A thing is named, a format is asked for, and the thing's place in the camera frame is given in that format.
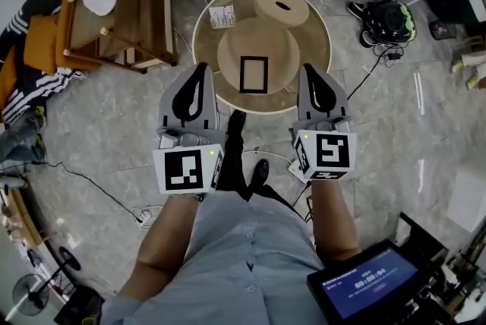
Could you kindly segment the black and green helmet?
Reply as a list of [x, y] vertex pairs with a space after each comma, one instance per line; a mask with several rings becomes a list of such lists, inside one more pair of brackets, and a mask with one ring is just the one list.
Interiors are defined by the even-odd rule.
[[405, 44], [416, 37], [417, 30], [412, 13], [400, 2], [369, 3], [364, 21], [380, 43]]

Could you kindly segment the round white plate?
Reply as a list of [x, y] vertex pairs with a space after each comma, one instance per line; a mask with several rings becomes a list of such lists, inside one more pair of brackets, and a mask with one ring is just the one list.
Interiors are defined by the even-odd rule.
[[83, 0], [84, 6], [95, 15], [103, 17], [115, 7], [117, 0]]

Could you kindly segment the brown wooden rack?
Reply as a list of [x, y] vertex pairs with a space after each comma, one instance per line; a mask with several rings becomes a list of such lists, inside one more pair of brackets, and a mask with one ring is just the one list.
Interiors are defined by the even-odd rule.
[[70, 59], [140, 74], [160, 63], [178, 64], [172, 0], [116, 0], [105, 16], [77, 0], [67, 18], [62, 54]]

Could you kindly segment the orange sofa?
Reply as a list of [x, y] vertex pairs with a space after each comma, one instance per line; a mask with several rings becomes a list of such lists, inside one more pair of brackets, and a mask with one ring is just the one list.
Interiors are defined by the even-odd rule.
[[69, 0], [26, 0], [0, 33], [0, 122], [13, 124], [100, 63], [66, 56]]

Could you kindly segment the white power strip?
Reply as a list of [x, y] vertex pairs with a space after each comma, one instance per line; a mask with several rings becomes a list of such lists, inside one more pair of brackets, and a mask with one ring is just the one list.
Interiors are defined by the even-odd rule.
[[151, 227], [153, 214], [151, 213], [150, 208], [133, 208], [131, 210], [131, 216], [140, 229], [148, 230]]

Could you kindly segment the person's right black shoe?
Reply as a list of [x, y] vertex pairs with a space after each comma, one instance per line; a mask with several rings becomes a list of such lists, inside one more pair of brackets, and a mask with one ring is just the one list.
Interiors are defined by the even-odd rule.
[[250, 186], [253, 188], [260, 188], [265, 185], [269, 175], [269, 162], [267, 159], [261, 159], [254, 167], [253, 174], [251, 176]]

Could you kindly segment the orange cushion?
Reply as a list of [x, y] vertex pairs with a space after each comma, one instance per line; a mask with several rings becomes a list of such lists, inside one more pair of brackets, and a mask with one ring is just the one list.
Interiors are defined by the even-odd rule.
[[57, 31], [57, 14], [31, 17], [24, 47], [25, 65], [49, 75], [56, 73], [55, 47]]

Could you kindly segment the person's right forearm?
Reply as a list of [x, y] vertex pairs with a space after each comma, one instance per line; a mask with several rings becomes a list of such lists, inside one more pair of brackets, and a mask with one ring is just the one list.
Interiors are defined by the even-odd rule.
[[358, 233], [338, 181], [311, 182], [316, 252], [325, 262], [346, 260], [360, 252]]

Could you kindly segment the person's light blue shirt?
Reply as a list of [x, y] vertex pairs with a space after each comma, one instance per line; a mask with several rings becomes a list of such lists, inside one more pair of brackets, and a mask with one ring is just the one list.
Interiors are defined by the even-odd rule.
[[200, 204], [174, 279], [147, 301], [115, 297], [101, 325], [327, 325], [308, 286], [323, 267], [307, 226], [276, 200], [234, 191]]

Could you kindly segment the round beige hat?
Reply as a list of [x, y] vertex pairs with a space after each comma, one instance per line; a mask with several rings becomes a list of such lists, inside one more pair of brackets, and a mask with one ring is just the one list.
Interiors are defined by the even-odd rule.
[[256, 15], [282, 27], [298, 27], [309, 17], [305, 0], [254, 0]]

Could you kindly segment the person's black trousers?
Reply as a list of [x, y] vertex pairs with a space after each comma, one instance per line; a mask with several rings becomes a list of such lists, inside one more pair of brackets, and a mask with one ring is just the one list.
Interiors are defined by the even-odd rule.
[[222, 162], [217, 189], [219, 191], [234, 191], [236, 193], [236, 211], [233, 214], [243, 216], [244, 212], [248, 212], [248, 201], [254, 194], [274, 200], [298, 214], [290, 203], [267, 185], [266, 182], [260, 188], [253, 188], [250, 184], [246, 184], [241, 159], [243, 152], [243, 138], [241, 134], [227, 134], [225, 148], [226, 154]]

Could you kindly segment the person's left forearm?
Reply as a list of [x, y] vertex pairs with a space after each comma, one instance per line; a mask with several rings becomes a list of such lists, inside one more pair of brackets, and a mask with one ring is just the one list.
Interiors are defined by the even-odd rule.
[[194, 195], [167, 198], [141, 243], [134, 268], [119, 296], [146, 301], [173, 280], [184, 263], [199, 204]]

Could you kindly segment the black white sneaker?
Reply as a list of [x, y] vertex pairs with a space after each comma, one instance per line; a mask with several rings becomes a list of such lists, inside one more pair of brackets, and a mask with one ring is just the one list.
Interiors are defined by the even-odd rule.
[[366, 49], [373, 48], [375, 45], [377, 45], [376, 39], [374, 38], [373, 34], [368, 30], [362, 30], [360, 32], [358, 41], [360, 45]]
[[355, 16], [356, 18], [358, 18], [359, 20], [362, 21], [362, 20], [365, 19], [367, 8], [362, 3], [350, 2], [350, 3], [347, 4], [346, 10], [350, 14], [352, 14], [353, 16]]

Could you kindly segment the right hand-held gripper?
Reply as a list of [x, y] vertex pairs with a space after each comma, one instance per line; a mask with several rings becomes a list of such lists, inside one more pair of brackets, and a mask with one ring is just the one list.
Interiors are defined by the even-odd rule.
[[[312, 120], [314, 112], [331, 119]], [[357, 135], [350, 130], [346, 92], [327, 72], [299, 71], [298, 118], [292, 145], [306, 180], [339, 180], [355, 168]]]

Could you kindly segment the black standing fan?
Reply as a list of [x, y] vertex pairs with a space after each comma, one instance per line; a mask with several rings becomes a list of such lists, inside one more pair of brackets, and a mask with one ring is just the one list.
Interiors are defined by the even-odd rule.
[[67, 271], [81, 271], [81, 265], [67, 248], [60, 247], [58, 252], [62, 262], [52, 273], [29, 273], [16, 282], [11, 297], [17, 312], [33, 317], [46, 308], [52, 295], [63, 302], [68, 300], [68, 290], [74, 285], [69, 282]]

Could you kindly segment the small white printed box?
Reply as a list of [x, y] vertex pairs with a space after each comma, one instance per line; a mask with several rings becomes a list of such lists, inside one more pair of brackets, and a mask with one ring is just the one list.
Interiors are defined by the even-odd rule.
[[236, 18], [233, 5], [213, 6], [208, 9], [210, 25], [213, 29], [226, 29], [235, 26]]

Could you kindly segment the wooden tray with items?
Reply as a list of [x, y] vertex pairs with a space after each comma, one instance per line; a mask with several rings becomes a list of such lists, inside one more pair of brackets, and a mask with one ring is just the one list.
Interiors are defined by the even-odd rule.
[[30, 250], [37, 250], [50, 239], [42, 229], [38, 229], [29, 214], [19, 189], [0, 188], [0, 217], [10, 239]]

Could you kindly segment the small dark bin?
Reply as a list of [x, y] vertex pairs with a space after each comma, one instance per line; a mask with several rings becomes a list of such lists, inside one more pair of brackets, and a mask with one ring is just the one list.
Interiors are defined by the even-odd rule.
[[455, 39], [457, 36], [457, 29], [455, 24], [435, 20], [430, 22], [428, 27], [432, 37], [437, 41], [445, 39]]

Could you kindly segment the black white striped blanket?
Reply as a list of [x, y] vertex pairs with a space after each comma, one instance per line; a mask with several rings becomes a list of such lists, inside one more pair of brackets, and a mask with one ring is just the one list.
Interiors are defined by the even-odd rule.
[[26, 0], [0, 33], [0, 118], [6, 124], [16, 122], [28, 109], [41, 106], [63, 91], [73, 80], [87, 73], [58, 67], [54, 75], [24, 64], [24, 46], [33, 16], [56, 15], [62, 0]]

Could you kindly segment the black picture frame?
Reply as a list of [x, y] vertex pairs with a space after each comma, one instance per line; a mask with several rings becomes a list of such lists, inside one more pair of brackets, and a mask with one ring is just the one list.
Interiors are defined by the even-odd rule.
[[268, 74], [268, 57], [242, 56], [239, 91], [250, 94], [267, 94]]

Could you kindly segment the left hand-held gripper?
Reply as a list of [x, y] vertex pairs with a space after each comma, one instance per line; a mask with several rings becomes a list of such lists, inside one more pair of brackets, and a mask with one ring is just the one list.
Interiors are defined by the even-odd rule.
[[159, 146], [153, 151], [159, 192], [166, 195], [209, 194], [216, 190], [225, 155], [213, 72], [201, 62], [183, 71], [159, 103]]

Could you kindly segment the black tablet with blue screen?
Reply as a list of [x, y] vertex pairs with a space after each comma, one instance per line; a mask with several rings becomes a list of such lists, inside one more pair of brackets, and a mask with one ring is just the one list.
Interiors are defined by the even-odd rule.
[[307, 284], [329, 325], [384, 325], [425, 277], [423, 267], [386, 239], [308, 275]]

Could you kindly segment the round glass side table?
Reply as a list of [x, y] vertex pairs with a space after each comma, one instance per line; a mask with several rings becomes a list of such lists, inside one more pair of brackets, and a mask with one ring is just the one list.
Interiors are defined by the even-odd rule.
[[[193, 34], [193, 60], [213, 71], [216, 97], [243, 112], [269, 115], [288, 112], [297, 105], [298, 75], [309, 63], [326, 72], [332, 49], [330, 33], [317, 9], [308, 1], [309, 17], [298, 27], [285, 28], [258, 17], [254, 0], [212, 0], [201, 12]], [[234, 27], [213, 29], [209, 7], [233, 5]], [[268, 92], [239, 91], [242, 56], [268, 57]]]

